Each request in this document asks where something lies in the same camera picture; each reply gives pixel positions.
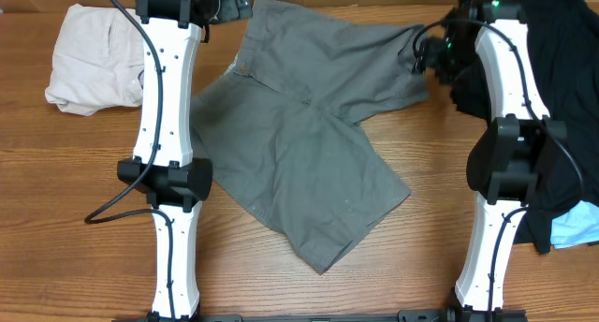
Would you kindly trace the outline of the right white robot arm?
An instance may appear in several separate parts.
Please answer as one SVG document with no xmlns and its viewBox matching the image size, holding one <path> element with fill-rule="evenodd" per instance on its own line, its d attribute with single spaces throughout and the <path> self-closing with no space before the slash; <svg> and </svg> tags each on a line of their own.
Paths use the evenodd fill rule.
<svg viewBox="0 0 599 322">
<path fill-rule="evenodd" d="M 515 235 L 552 174 L 568 155 L 564 123 L 553 120 L 533 76 L 524 10 L 504 0 L 459 0 L 438 25 L 444 37 L 419 32 L 413 73 L 434 70 L 442 84 L 458 87 L 467 66 L 481 64 L 490 121 L 467 160 L 475 193 L 475 222 L 468 254 L 442 321 L 523 321 L 504 310 L 503 284 Z"/>
</svg>

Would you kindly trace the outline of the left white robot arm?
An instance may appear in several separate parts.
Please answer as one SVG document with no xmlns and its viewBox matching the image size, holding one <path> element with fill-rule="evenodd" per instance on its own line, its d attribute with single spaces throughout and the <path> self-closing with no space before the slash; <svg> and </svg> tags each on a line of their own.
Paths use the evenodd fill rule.
<svg viewBox="0 0 599 322">
<path fill-rule="evenodd" d="M 135 0 L 143 37 L 139 134 L 121 181 L 145 194 L 156 237 L 150 321 L 196 321 L 197 222 L 212 187 L 212 163 L 193 154 L 190 102 L 197 49 L 213 24 L 247 19 L 250 0 Z"/>
</svg>

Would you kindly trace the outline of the grey shorts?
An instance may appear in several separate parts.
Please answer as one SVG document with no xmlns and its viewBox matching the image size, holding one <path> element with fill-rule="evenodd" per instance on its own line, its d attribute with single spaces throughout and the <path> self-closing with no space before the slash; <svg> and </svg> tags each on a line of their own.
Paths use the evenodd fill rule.
<svg viewBox="0 0 599 322">
<path fill-rule="evenodd" d="M 418 31 L 255 0 L 234 62 L 192 100 L 195 154 L 318 273 L 410 196 L 361 123 L 427 98 Z"/>
</svg>

